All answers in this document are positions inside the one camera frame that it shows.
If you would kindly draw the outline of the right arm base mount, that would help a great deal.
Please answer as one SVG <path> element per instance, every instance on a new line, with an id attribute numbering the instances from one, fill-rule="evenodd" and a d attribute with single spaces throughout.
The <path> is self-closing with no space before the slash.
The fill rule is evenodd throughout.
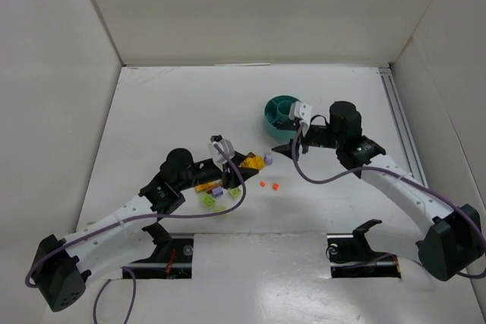
<path id="1" fill-rule="evenodd" d="M 365 237 L 381 223 L 379 219 L 371 219 L 352 233 L 327 234 L 326 257 L 331 278 L 401 278 L 397 257 L 372 250 Z"/>

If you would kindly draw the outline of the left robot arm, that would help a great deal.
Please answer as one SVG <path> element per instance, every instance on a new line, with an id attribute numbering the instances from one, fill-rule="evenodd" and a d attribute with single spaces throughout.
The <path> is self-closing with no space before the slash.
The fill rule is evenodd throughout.
<path id="1" fill-rule="evenodd" d="M 172 150 L 148 185 L 110 215 L 86 228 L 39 243 L 24 284 L 39 290 L 53 312 L 67 309 L 95 281 L 138 260 L 163 256 L 172 238 L 161 219 L 175 219 L 183 191 L 221 181 L 225 189 L 244 187 L 258 174 L 242 166 L 241 153 L 214 149 L 214 157 L 196 162 L 184 148 Z"/>

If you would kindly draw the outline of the yellow orange lego brick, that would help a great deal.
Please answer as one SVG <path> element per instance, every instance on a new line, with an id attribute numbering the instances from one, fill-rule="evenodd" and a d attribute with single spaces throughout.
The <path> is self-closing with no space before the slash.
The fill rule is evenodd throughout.
<path id="1" fill-rule="evenodd" d="M 242 168 L 252 168 L 257 170 L 262 170 L 266 167 L 266 163 L 262 156 L 258 156 L 255 154 L 249 154 L 243 162 L 239 165 Z"/>

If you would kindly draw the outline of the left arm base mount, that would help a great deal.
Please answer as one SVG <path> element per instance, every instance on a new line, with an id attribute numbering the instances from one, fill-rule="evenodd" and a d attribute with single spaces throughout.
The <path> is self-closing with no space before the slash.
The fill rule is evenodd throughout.
<path id="1" fill-rule="evenodd" d="M 194 255 L 193 234 L 170 234 L 157 223 L 142 230 L 149 253 L 128 265 L 135 278 L 190 279 Z"/>

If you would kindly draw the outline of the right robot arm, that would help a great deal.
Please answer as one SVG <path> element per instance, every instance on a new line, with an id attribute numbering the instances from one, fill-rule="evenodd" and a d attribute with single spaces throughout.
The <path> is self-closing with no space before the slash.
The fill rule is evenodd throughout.
<path id="1" fill-rule="evenodd" d="M 311 147 L 333 149 L 345 168 L 342 176 L 355 175 L 395 203 L 424 234 L 416 243 L 418 261 L 436 279 L 445 282 L 462 275 L 485 255 L 477 210 L 469 204 L 457 206 L 403 171 L 382 146 L 363 134 L 361 114 L 351 102 L 334 102 L 323 124 L 314 123 L 310 105 L 288 96 L 271 99 L 264 116 L 272 128 L 291 134 L 273 151 L 290 158 L 307 182 L 318 181 L 302 171 L 299 156 Z"/>

